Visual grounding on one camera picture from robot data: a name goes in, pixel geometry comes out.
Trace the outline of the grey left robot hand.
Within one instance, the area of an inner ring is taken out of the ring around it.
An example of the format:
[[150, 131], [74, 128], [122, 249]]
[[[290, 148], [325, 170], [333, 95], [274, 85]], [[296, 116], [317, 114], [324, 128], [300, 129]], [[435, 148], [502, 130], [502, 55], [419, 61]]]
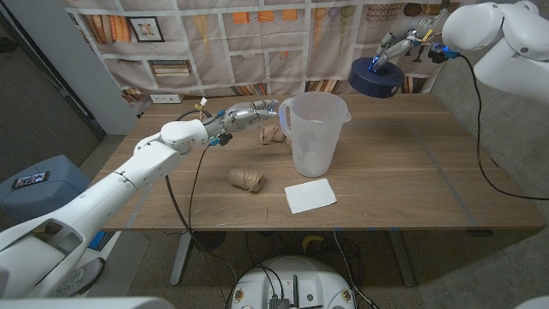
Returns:
[[277, 117], [275, 109], [279, 104], [278, 100], [273, 99], [241, 102], [229, 107], [214, 123], [218, 125], [220, 133], [246, 130], [263, 119]]

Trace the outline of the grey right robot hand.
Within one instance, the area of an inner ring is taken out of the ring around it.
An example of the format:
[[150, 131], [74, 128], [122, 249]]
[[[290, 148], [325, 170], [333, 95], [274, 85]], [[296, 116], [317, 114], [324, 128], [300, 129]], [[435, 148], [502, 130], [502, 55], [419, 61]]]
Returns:
[[424, 43], [431, 35], [442, 30], [446, 18], [447, 13], [443, 12], [439, 15], [406, 17], [397, 21], [381, 39], [368, 70], [377, 72], [391, 59], [398, 58], [412, 47]]

